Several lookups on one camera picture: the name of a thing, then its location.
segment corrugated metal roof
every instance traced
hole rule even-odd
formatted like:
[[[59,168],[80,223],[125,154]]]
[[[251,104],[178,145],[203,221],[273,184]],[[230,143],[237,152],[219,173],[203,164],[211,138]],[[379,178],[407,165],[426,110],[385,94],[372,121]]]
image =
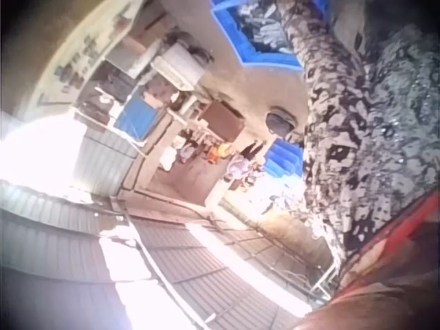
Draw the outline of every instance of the corrugated metal roof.
[[[35,329],[130,329],[116,289],[134,285],[131,289],[139,291],[155,275],[149,265],[142,267],[146,264],[139,250],[99,236],[103,230],[125,228],[127,222],[28,188],[5,183],[1,188],[2,281],[8,288],[2,299],[15,313],[26,314],[20,322],[38,325]],[[211,329],[274,330],[297,321],[226,267],[184,226],[132,221],[177,293],[203,320],[216,315],[208,323]],[[302,296],[275,272],[298,267],[279,247],[253,230],[202,224],[262,274]],[[146,292],[137,295],[136,308],[153,305],[158,315],[164,305],[154,306],[153,295]]]
[[[296,317],[239,278],[183,227],[141,219],[133,219],[133,224],[143,244],[181,297],[202,319],[217,315],[208,324],[212,329],[273,330],[297,321]],[[283,260],[281,249],[255,231],[228,231],[230,237],[216,230],[209,231],[265,275],[269,276],[271,271],[256,260],[264,259],[259,252],[266,252],[265,258],[275,269]],[[286,257],[285,262],[287,260],[290,260],[289,268],[293,268],[292,259]],[[281,287],[289,287],[286,281],[272,276]]]
[[[74,169],[75,187],[101,196],[117,195],[136,155],[116,134],[87,129]]]
[[[98,236],[126,221],[7,183],[0,197],[2,321],[15,329],[193,328],[137,248]]]

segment dark clothing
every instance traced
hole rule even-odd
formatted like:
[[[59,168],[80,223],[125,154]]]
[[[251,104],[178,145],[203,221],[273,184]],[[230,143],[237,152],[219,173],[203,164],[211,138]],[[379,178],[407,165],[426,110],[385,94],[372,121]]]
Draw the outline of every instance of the dark clothing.
[[[250,144],[240,152],[240,155],[242,155],[247,160],[253,160],[255,156],[261,151],[261,149],[263,149],[264,143],[260,144],[254,149],[255,146],[256,142]]]

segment red object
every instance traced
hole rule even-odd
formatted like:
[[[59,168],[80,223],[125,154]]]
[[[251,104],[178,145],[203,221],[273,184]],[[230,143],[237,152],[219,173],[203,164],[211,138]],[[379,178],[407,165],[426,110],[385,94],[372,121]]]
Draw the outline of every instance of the red object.
[[[214,101],[200,116],[208,128],[226,142],[232,143],[245,128],[244,117],[225,102]]]

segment air conditioner unit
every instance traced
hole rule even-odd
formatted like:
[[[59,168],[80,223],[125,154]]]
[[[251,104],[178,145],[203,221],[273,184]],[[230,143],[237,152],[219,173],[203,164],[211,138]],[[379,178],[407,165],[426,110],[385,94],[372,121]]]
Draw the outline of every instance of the air conditioner unit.
[[[193,91],[205,73],[205,69],[179,43],[156,56],[151,67],[181,91]]]

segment white shirt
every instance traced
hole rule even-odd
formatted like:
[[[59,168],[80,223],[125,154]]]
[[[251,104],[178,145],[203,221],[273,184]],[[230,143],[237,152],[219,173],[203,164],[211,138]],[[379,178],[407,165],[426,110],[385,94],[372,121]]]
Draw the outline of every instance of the white shirt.
[[[243,179],[250,170],[250,161],[242,155],[237,155],[228,164],[226,171],[234,177],[234,180]]]

